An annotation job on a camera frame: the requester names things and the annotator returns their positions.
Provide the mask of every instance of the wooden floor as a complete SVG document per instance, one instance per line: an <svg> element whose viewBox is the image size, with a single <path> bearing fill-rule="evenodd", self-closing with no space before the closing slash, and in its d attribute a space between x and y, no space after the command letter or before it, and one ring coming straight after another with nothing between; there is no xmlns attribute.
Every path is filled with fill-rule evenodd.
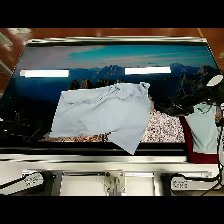
<svg viewBox="0 0 224 224"><path fill-rule="evenodd" d="M71 36L204 36L220 69L224 70L224 28L29 28L20 32L0 28L0 32L13 43L12 46L0 44L0 60L11 70L16 66L28 39ZM9 78L0 72L0 93L4 91L8 80Z"/></svg>

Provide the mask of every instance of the display screen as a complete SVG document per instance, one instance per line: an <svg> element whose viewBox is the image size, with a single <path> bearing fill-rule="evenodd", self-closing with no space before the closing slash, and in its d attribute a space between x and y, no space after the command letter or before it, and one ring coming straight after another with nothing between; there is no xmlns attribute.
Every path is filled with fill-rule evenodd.
<svg viewBox="0 0 224 224"><path fill-rule="evenodd" d="M180 92L194 94L192 80L205 83L208 76L217 74L219 70L208 46L26 46L1 100L0 118L6 122L3 131L13 135L21 132L26 136L24 141L39 136L36 141L105 142L108 133L48 136L62 91L147 82L149 98L155 105L162 105L164 99L172 99ZM152 106L141 141L184 142L179 118L162 113L159 108Z"/></svg>

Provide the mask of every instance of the blue sky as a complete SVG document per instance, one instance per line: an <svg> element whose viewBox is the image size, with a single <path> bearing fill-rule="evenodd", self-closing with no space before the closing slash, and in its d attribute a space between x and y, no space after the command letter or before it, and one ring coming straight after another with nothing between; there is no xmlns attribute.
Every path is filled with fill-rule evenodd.
<svg viewBox="0 0 224 224"><path fill-rule="evenodd" d="M109 45L25 47L16 71L21 69L95 68L169 66L216 67L207 46L180 45Z"/></svg>

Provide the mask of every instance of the red cloth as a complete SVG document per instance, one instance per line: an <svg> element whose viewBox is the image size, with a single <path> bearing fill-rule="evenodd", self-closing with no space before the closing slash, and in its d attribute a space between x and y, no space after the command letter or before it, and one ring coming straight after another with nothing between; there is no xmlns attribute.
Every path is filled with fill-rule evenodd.
<svg viewBox="0 0 224 224"><path fill-rule="evenodd" d="M189 162L196 164L217 164L218 163L217 154L209 155L193 152L193 137L191 134L191 129L188 126L188 123L184 117L181 116L179 117L179 119L184 131L184 138L188 151Z"/></svg>

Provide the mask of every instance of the teal sky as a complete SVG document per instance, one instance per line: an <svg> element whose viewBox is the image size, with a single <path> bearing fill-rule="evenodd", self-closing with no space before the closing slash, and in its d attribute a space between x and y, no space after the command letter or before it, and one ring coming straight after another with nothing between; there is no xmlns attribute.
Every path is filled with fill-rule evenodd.
<svg viewBox="0 0 224 224"><path fill-rule="evenodd" d="M176 62L185 66L200 67L206 64L216 67L207 46L89 46L83 51L80 49L80 51L70 53L66 60L73 62L73 67L77 68L104 67L115 64L123 67L168 66Z"/></svg>

